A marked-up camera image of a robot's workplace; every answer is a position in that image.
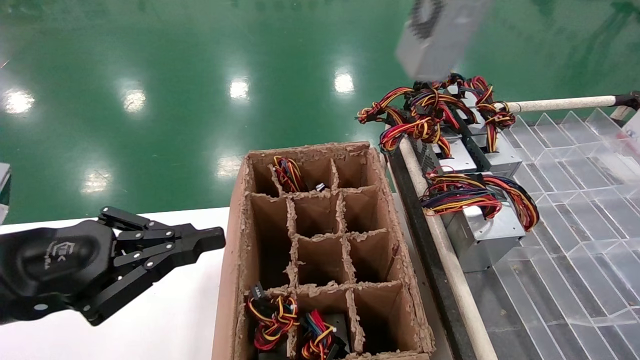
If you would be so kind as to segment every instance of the white table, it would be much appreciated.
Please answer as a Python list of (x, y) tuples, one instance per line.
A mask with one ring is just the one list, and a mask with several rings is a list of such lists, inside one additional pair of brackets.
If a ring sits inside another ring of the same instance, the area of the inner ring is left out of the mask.
[[(167, 225), (227, 231), (229, 208), (142, 214)], [(85, 219), (4, 225), (0, 233), (65, 227)], [(80, 313), (60, 311), (34, 322), (0, 326), (0, 359), (210, 360), (224, 250), (171, 271), (98, 327)]]

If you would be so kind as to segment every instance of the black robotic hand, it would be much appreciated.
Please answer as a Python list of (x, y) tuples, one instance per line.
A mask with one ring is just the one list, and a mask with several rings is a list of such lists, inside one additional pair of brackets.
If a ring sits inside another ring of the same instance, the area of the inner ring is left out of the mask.
[(0, 325), (65, 309), (99, 325), (175, 267), (224, 246), (220, 227), (168, 226), (112, 207), (98, 221), (0, 235)]

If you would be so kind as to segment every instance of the cardboard box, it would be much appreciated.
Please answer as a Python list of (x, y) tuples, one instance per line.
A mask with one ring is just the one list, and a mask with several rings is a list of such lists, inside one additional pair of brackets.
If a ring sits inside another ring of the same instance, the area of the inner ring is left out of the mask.
[[(293, 159), (310, 189), (285, 193), (273, 156)], [(369, 143), (250, 152), (232, 194), (212, 358), (254, 360), (249, 289), (288, 295), (302, 311), (346, 315), (348, 359), (429, 359), (427, 324), (380, 154)], [(301, 329), (286, 339), (301, 359)]]

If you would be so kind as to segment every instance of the clear acrylic tray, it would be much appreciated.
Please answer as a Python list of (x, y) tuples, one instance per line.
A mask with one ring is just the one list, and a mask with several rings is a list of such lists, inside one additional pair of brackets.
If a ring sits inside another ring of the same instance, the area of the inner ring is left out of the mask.
[(499, 358), (640, 359), (640, 154), (600, 109), (503, 134), (541, 221), (467, 274)]

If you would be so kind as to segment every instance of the green epoxy floor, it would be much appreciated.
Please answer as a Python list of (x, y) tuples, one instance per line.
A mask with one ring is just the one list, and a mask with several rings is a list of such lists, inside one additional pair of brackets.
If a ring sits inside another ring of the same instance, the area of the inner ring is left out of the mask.
[[(370, 140), (412, 0), (0, 0), (8, 223), (228, 206), (252, 149)], [(495, 0), (456, 68), (507, 101), (640, 88), (631, 2)]]

